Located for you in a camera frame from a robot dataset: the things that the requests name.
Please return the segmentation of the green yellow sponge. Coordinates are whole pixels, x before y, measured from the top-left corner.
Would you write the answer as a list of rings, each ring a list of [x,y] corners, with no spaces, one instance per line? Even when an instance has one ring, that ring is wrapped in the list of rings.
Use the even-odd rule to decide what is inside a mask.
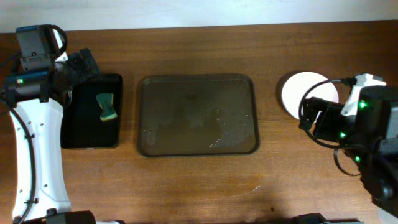
[[[100,93],[96,96],[96,100],[101,108],[100,120],[102,122],[111,121],[118,117],[114,109],[114,95],[112,93]]]

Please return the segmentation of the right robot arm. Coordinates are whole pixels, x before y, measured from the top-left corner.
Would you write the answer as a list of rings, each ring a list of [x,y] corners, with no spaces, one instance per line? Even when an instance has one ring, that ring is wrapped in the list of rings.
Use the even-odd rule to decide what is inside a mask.
[[[325,82],[303,94],[299,128],[313,142],[332,149],[336,164],[343,151],[356,164],[380,222],[397,223],[397,88],[368,73],[339,82],[351,88],[344,104],[309,95]]]

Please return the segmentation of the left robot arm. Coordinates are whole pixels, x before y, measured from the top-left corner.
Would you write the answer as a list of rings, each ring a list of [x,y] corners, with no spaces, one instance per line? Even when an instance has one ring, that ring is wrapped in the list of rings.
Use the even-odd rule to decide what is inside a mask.
[[[61,130],[65,100],[100,70],[88,48],[68,55],[68,37],[53,24],[18,27],[20,51],[1,90],[14,126],[17,193],[13,223],[96,223],[72,211],[63,177]]]

